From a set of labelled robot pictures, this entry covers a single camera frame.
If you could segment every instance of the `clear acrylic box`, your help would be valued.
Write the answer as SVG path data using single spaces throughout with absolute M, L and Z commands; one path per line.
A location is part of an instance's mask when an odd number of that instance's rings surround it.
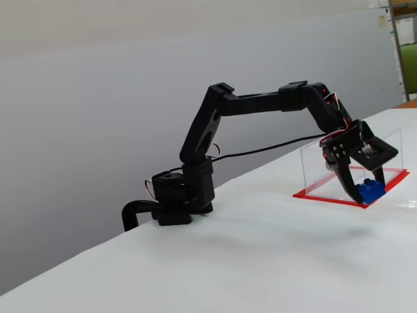
M 403 168 L 403 149 L 400 128 L 375 128 L 374 134 L 386 143 L 398 150 L 398 155 L 384 166 L 386 190 L 392 184 L 396 185 L 397 180 L 406 170 Z M 309 198 L 313 200 L 342 202 L 356 205 L 351 197 L 344 191 L 335 173 L 328 170 L 323 157 L 323 151 L 319 147 L 319 140 L 301 148 L 301 160 L 304 173 L 305 189 L 295 194 L 298 198 Z M 355 184 L 362 184 L 364 179 L 374 179 L 373 174 L 351 159 L 349 166 Z

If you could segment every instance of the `white table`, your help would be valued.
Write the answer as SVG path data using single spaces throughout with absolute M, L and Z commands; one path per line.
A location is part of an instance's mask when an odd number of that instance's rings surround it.
M 367 120 L 402 127 L 411 172 L 369 209 L 292 198 L 294 151 L 217 188 L 208 216 L 124 233 L 0 297 L 0 312 L 417 312 L 417 110 Z

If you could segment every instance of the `blue lego brick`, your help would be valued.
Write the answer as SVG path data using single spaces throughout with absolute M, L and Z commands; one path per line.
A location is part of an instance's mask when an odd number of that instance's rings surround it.
M 365 179 L 363 184 L 356 185 L 356 190 L 363 197 L 365 204 L 371 204 L 386 194 L 384 185 L 372 179 Z

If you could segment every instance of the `robotic arm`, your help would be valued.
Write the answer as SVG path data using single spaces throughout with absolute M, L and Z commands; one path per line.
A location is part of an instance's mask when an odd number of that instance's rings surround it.
M 333 170 L 346 193 L 357 203 L 373 201 L 354 185 L 349 170 L 351 157 L 372 171 L 385 186 L 382 165 L 398 151 L 375 137 L 366 122 L 352 121 L 343 104 L 322 83 L 290 83 L 273 93 L 236 96 L 225 83 L 208 88 L 180 152 L 182 174 L 165 171 L 152 178 L 159 203 L 133 201 L 122 212 L 126 231 L 137 226 L 136 214 L 152 212 L 161 226 L 189 224 L 191 214 L 213 210 L 212 160 L 206 153 L 222 117 L 260 112 L 292 112 L 307 108 L 317 126 L 327 134 L 320 144 L 329 170 Z

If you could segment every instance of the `shelf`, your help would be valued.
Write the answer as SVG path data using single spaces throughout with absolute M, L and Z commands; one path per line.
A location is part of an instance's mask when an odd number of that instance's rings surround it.
M 394 16 L 417 13 L 417 0 L 392 0 Z

